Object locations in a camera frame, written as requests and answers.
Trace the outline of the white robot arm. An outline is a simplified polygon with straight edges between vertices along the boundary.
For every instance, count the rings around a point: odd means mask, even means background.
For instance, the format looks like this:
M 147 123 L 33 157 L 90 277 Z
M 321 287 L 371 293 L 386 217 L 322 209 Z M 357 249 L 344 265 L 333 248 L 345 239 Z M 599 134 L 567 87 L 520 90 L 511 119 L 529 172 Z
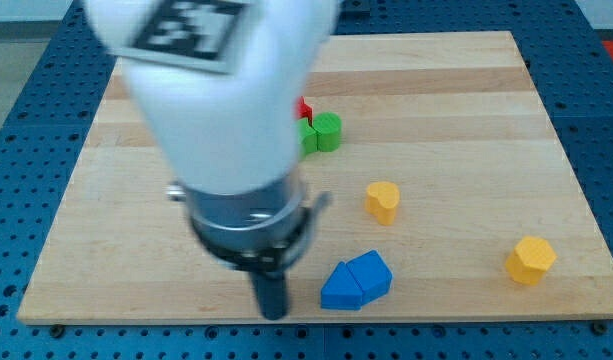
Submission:
M 89 26 L 177 178 L 200 243 L 249 274 L 261 314 L 284 317 L 285 274 L 328 193 L 304 203 L 296 105 L 337 1 L 88 1 Z

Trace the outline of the grey metal wrist flange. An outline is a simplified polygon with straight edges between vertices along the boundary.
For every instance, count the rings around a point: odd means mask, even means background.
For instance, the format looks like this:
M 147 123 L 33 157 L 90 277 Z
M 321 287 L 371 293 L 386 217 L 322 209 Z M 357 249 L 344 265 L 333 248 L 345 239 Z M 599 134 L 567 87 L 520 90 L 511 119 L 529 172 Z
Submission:
M 325 191 L 306 205 L 306 186 L 296 171 L 235 195 L 200 192 L 180 181 L 169 183 L 166 195 L 185 205 L 209 253 L 233 269 L 269 273 L 285 271 L 308 251 L 318 217 L 332 199 Z

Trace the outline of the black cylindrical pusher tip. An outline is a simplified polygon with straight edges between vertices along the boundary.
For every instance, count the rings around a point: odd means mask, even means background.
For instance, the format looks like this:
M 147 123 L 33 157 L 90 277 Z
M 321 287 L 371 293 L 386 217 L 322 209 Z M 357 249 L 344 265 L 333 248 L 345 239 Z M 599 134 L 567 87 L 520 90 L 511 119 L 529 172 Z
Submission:
M 284 272 L 251 272 L 250 280 L 261 315 L 279 320 L 289 311 L 289 296 Z

